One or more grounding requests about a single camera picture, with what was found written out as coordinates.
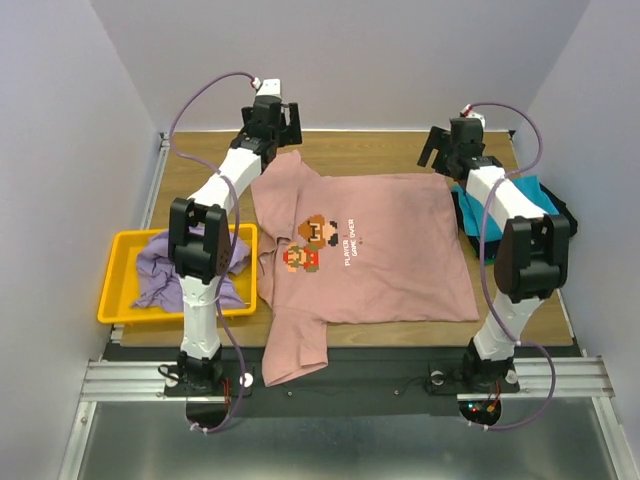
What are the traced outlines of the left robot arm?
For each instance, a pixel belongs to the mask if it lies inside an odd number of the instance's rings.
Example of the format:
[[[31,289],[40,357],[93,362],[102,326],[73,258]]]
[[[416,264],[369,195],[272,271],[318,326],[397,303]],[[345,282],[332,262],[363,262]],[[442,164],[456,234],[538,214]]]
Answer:
[[[167,374],[191,395],[210,395],[222,380],[218,296],[235,250],[228,215],[280,147],[302,143],[298,105],[284,103],[279,93],[258,93],[242,120],[209,180],[170,206],[168,255],[182,288],[184,321],[177,364]]]

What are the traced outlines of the pink graphic t-shirt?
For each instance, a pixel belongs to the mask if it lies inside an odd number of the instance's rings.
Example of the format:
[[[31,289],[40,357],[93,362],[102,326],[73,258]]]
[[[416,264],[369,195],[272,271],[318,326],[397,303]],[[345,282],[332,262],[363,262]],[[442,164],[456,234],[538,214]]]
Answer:
[[[472,322],[451,191],[438,174],[323,176],[296,151],[252,183],[266,386],[326,367],[332,324]]]

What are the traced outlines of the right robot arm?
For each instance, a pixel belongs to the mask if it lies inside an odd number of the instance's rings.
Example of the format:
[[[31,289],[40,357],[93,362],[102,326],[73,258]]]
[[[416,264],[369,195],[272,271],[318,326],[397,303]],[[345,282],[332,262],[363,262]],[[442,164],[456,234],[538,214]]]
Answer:
[[[513,357],[533,313],[564,285],[570,225],[529,200],[493,156],[484,153],[484,120],[466,110],[449,129],[432,128],[419,158],[457,181],[501,231],[493,267],[497,287],[489,314],[461,361],[435,361],[426,390],[436,395],[517,389]]]

